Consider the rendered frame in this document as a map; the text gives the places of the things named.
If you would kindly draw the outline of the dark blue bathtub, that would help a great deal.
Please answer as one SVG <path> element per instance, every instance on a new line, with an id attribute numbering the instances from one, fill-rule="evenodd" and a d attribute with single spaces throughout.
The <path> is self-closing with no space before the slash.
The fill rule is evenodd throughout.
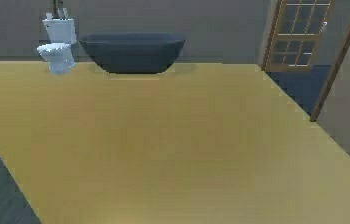
<path id="1" fill-rule="evenodd" d="M 157 74 L 179 57 L 186 39 L 171 33 L 102 33 L 79 43 L 92 61 L 108 73 Z"/>

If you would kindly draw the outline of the white toilet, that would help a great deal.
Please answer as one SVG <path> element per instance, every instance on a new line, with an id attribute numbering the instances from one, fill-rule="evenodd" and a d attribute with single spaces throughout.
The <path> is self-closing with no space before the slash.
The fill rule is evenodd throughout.
<path id="1" fill-rule="evenodd" d="M 75 65 L 72 46 L 77 43 L 73 19 L 44 19 L 43 25 L 50 42 L 37 47 L 52 74 L 65 74 Z"/>

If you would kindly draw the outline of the wooden glass-paned door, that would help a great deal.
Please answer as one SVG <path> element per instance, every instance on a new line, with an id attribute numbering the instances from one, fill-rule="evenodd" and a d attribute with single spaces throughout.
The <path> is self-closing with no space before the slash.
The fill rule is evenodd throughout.
<path id="1" fill-rule="evenodd" d="M 261 69 L 309 71 L 333 4 L 334 0 L 277 0 Z"/>

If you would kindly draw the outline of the dark items on toilet tank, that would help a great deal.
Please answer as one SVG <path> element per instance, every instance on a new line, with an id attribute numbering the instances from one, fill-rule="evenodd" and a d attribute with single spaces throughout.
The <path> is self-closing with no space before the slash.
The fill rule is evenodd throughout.
<path id="1" fill-rule="evenodd" d="M 48 20 L 60 19 L 67 20 L 69 18 L 67 8 L 64 6 L 64 0 L 51 0 L 52 12 L 46 15 Z"/>

